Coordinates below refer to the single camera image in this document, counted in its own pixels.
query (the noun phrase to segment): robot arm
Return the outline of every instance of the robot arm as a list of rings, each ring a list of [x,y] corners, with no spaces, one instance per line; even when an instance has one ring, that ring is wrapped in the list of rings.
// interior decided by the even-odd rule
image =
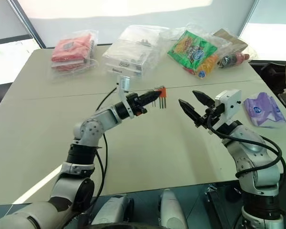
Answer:
[[[76,125],[67,160],[62,164],[50,200],[32,203],[1,218],[0,229],[59,229],[86,211],[92,202],[94,182],[90,176],[94,172],[93,161],[101,136],[131,114],[145,114],[147,110],[143,106],[160,94],[159,91],[149,91],[141,96],[132,93],[126,101],[98,110]]]
[[[230,121],[240,108],[239,90],[224,91],[215,101],[202,92],[193,93],[203,105],[208,106],[206,114],[200,116],[183,100],[179,100],[180,106],[196,127],[202,125],[222,138],[222,143],[233,157],[236,177],[243,191],[243,228],[283,229],[283,217],[278,201],[280,172],[276,163],[281,160],[283,167],[286,166],[279,147],[270,141],[279,151],[277,159],[273,161],[266,148],[273,149],[265,145],[266,138],[249,130],[239,121]]]

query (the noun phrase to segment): transparent bag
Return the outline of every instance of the transparent bag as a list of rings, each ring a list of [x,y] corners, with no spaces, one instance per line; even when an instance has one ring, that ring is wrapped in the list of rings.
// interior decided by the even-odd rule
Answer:
[[[98,31],[77,31],[64,36],[55,46],[51,67],[59,74],[74,75],[98,66],[93,58],[98,41]]]
[[[105,69],[112,73],[140,79],[160,60],[159,34],[168,28],[131,25],[103,54]]]
[[[160,36],[163,50],[173,43],[167,52],[169,56],[200,79],[216,67],[217,61],[224,55],[224,48],[231,44],[192,23],[184,28],[162,32]]]
[[[224,56],[222,56],[217,63],[219,68],[238,66],[243,62],[249,62],[250,60],[257,58],[257,53],[252,47],[228,31],[220,29],[214,33],[214,36],[221,37],[231,42],[230,45],[223,49]]]

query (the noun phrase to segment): green snack bag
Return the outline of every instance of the green snack bag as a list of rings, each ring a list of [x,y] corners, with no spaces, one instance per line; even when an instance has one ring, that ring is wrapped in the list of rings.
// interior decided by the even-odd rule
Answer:
[[[196,74],[198,67],[216,50],[216,46],[186,30],[167,54],[187,71]]]

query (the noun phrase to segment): white table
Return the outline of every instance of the white table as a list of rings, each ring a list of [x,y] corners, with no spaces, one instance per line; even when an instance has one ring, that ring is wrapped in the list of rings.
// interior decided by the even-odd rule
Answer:
[[[14,202],[66,159],[74,124],[89,117],[114,87],[115,79],[100,69],[53,83],[45,63],[50,54],[49,50],[33,53],[0,104],[0,204]],[[34,70],[38,62],[42,67]],[[243,100],[258,92],[273,93],[248,64],[216,70],[205,80],[172,66],[174,62],[165,58],[155,71],[154,83],[150,80],[136,85],[136,90],[143,90],[164,84],[168,88],[167,109],[148,105],[147,114],[126,119],[106,133],[109,162],[102,195],[235,179],[234,161],[220,139],[203,127],[197,129],[182,111],[178,98],[202,114],[205,107],[192,90],[215,97],[225,89],[236,88],[243,91]],[[118,101],[113,94],[104,106]],[[279,107],[286,118],[286,109]],[[244,110],[235,119],[278,143],[286,161],[286,125],[276,131],[254,127]],[[99,152],[104,159],[104,149]],[[96,193],[101,173],[97,160],[95,163],[92,178]],[[47,200],[54,181],[26,202]]]

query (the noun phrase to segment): purple wrapper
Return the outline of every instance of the purple wrapper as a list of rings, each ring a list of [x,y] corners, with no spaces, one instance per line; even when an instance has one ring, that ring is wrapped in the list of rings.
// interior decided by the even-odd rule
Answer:
[[[259,93],[256,99],[246,99],[244,105],[252,123],[256,126],[272,128],[278,127],[278,123],[286,123],[274,98],[265,92]]]

